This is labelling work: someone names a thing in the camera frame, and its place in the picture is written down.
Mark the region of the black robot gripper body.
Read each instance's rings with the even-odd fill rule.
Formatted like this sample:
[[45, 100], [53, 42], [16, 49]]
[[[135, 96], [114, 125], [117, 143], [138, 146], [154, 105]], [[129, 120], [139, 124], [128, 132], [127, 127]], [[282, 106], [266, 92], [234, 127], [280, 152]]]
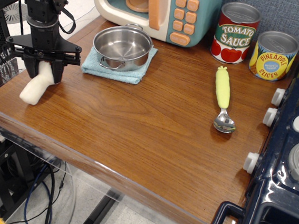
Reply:
[[65, 40], [58, 27], [31, 27], [31, 33], [9, 36], [10, 53], [23, 60], [62, 61], [64, 65], [80, 65], [82, 48]]

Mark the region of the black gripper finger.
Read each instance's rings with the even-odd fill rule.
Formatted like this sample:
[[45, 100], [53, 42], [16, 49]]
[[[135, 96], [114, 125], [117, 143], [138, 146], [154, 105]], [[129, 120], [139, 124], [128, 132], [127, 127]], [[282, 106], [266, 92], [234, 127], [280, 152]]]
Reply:
[[30, 78], [34, 78], [38, 75], [40, 60], [32, 58], [24, 58], [25, 68], [28, 71]]
[[62, 80], [62, 75], [63, 75], [63, 70], [64, 70], [64, 66], [62, 64], [62, 62], [52, 62], [51, 63], [51, 69], [52, 69], [52, 74], [53, 74], [53, 78], [54, 78], [54, 83], [60, 83], [60, 81]]

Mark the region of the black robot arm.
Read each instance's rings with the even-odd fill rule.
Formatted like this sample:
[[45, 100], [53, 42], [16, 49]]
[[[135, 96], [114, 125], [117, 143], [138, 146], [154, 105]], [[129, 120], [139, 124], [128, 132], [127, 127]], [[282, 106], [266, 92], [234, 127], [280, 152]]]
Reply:
[[10, 54], [20, 57], [30, 78], [40, 73], [39, 64], [47, 61], [51, 65], [54, 83], [60, 83], [67, 65], [80, 65], [82, 48], [65, 40], [60, 31], [59, 15], [64, 13], [72, 18], [65, 6], [67, 0], [25, 0], [27, 23], [30, 34], [9, 36], [6, 42]]

